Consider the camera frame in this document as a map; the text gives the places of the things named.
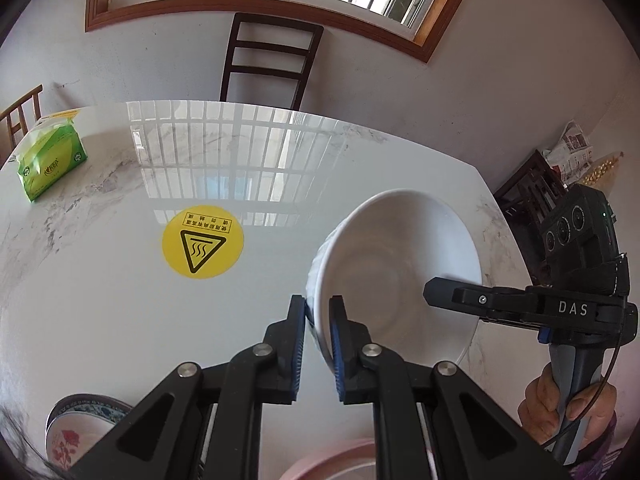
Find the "right hand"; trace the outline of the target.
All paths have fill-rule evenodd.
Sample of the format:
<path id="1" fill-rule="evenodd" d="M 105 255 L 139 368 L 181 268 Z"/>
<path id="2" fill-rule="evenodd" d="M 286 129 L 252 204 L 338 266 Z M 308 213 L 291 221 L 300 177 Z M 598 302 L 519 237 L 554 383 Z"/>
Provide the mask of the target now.
<path id="1" fill-rule="evenodd" d="M 598 440 L 610 426 L 614 418 L 617 390 L 606 384 L 598 400 L 586 416 L 589 418 L 585 437 L 580 449 Z M 525 399 L 518 407 L 518 417 L 523 429 L 538 443 L 550 440 L 560 426 L 558 406 L 560 390 L 553 380 L 551 364 L 548 363 L 539 377 L 525 389 Z"/>

